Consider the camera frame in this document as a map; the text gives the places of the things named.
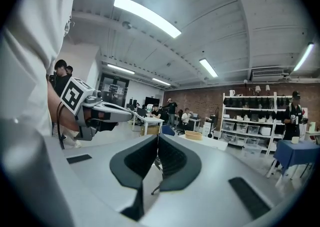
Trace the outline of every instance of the cap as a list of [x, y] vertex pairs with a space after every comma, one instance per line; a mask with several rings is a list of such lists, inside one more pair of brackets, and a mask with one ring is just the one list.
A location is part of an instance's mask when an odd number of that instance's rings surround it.
[[293, 91], [292, 98], [295, 100], [300, 100], [300, 94], [298, 91]]

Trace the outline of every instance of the white wall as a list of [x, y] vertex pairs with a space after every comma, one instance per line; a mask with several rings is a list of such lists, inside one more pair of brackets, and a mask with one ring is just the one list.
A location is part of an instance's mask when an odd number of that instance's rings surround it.
[[72, 76], [83, 81], [90, 80], [96, 76], [97, 66], [96, 57], [99, 52], [99, 46], [93, 44], [79, 43], [71, 44], [66, 39], [63, 41], [61, 51], [56, 61], [63, 59], [73, 67]]
[[91, 65], [91, 68], [88, 73], [88, 77], [86, 79], [86, 83], [96, 88], [98, 79], [100, 79], [102, 72], [101, 61], [100, 61], [100, 51], [97, 52], [96, 57]]
[[162, 106], [164, 93], [165, 92], [161, 89], [130, 80], [126, 93], [125, 104], [128, 104], [129, 100], [132, 98], [133, 100], [136, 100], [140, 106], [142, 106], [145, 104], [146, 97], [156, 98], [156, 95], [160, 95], [159, 105]]

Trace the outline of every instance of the blue tablecloth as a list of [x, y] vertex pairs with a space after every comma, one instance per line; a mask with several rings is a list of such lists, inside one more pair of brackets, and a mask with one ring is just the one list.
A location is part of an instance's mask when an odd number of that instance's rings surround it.
[[320, 156], [320, 146], [304, 140], [296, 144], [290, 140], [279, 140], [273, 155], [283, 166], [282, 174], [291, 166], [314, 163], [318, 156]]

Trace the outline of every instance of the wall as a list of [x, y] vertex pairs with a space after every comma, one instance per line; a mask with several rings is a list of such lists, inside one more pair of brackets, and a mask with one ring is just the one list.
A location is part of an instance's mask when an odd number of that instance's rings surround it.
[[73, 67], [73, 77], [87, 81], [98, 51], [99, 46], [97, 45], [86, 43], [74, 45], [65, 39], [56, 61], [65, 60], [68, 65]]
[[[301, 95], [301, 107], [308, 108], [309, 122], [316, 122], [316, 127], [320, 127], [320, 84], [319, 83], [279, 83], [269, 84], [270, 94], [276, 92], [277, 95], [291, 96], [294, 90], [299, 91]], [[266, 84], [261, 84], [261, 94], [266, 96]], [[219, 107], [219, 119], [217, 129], [220, 129], [220, 122], [223, 108], [223, 93], [229, 95], [229, 90], [235, 90], [236, 94], [252, 95], [252, 91], [245, 89], [244, 85], [216, 86], [208, 88], [195, 88], [185, 90], [174, 90], [164, 92], [164, 102], [172, 98], [178, 104], [178, 110], [190, 108], [191, 111], [198, 113], [202, 119], [214, 114]]]
[[145, 85], [133, 80], [130, 80], [128, 90], [126, 93], [125, 104], [129, 103], [129, 100], [133, 98], [136, 99], [137, 102], [142, 106], [145, 103], [146, 97], [156, 97], [156, 95], [160, 95], [160, 103], [161, 106], [163, 104], [164, 91], [161, 89], [157, 89], [150, 85]]
[[101, 67], [101, 61], [100, 61], [100, 51], [98, 51], [91, 65], [91, 68], [89, 70], [86, 83], [89, 86], [96, 88], [97, 83], [99, 84], [101, 73], [102, 73], [102, 67]]

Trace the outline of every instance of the white shelving unit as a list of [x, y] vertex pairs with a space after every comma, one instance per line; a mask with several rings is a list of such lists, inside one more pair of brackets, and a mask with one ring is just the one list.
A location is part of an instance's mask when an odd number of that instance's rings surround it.
[[[273, 95], [269, 95], [269, 96], [225, 96], [225, 93], [223, 93], [223, 101], [225, 100], [225, 98], [233, 98], [233, 99], [242, 99], [242, 98], [269, 98], [269, 99], [272, 99], [273, 100], [273, 108], [272, 109], [266, 109], [266, 108], [263, 108], [263, 109], [258, 109], [258, 108], [236, 108], [236, 107], [225, 107], [225, 105], [223, 104], [223, 108], [222, 108], [222, 117], [226, 114], [226, 111], [257, 111], [257, 112], [284, 112], [285, 109], [278, 109], [278, 106], [277, 106], [277, 99], [278, 98], [289, 98], [291, 99], [292, 96], [277, 96], [277, 93], [274, 92]], [[248, 124], [255, 124], [255, 125], [266, 125], [266, 126], [269, 126], [271, 127], [271, 135], [261, 135], [261, 134], [250, 134], [250, 133], [241, 133], [241, 132], [238, 132], [238, 131], [235, 131], [235, 130], [225, 130], [222, 128], [223, 126], [223, 122], [224, 121], [227, 121], [227, 122], [239, 122], [239, 123], [248, 123]], [[266, 139], [270, 139], [270, 142], [269, 142], [269, 145], [268, 147], [265, 145], [265, 144], [260, 144], [261, 147], [262, 147], [262, 150], [263, 151], [266, 151], [266, 155], [268, 155], [270, 152], [274, 152], [276, 151], [276, 144], [274, 143], [274, 139], [282, 139], [283, 138], [283, 135], [279, 135], [279, 134], [275, 134], [275, 128], [276, 128], [276, 125], [284, 125], [283, 123], [280, 123], [280, 122], [258, 122], [258, 121], [250, 121], [250, 120], [238, 120], [238, 119], [233, 119], [233, 118], [227, 118], [227, 117], [223, 117], [222, 120], [221, 120], [221, 124], [220, 124], [220, 133], [222, 134], [223, 132], [226, 132], [226, 133], [232, 133], [232, 134], [239, 134], [239, 135], [242, 135], [242, 136], [248, 136], [248, 137], [259, 137], [259, 138], [266, 138]], [[232, 144], [232, 145], [236, 145], [236, 146], [243, 146], [244, 144], [241, 144], [241, 143], [236, 143], [236, 142], [229, 142], [229, 144]]]

